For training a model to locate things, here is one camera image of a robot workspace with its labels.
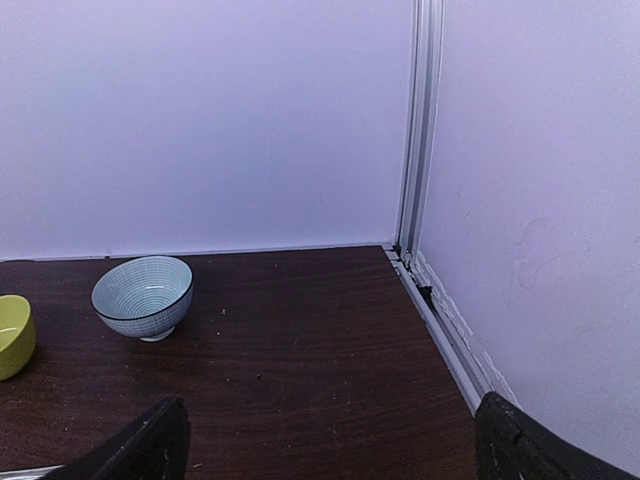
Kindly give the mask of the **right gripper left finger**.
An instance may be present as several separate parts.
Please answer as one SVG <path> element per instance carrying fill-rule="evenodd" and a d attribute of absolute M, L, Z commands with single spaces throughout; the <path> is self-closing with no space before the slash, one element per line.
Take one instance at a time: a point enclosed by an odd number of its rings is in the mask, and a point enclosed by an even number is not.
<path fill-rule="evenodd" d="M 51 479 L 183 479 L 190 446 L 183 400 L 168 396 Z"/>

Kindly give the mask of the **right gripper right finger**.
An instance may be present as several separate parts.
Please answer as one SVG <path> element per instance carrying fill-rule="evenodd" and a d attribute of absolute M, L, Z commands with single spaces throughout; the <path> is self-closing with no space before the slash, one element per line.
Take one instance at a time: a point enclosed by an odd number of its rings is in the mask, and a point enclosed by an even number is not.
<path fill-rule="evenodd" d="M 633 479 L 535 421 L 500 394 L 484 395 L 474 417 L 479 479 Z"/>

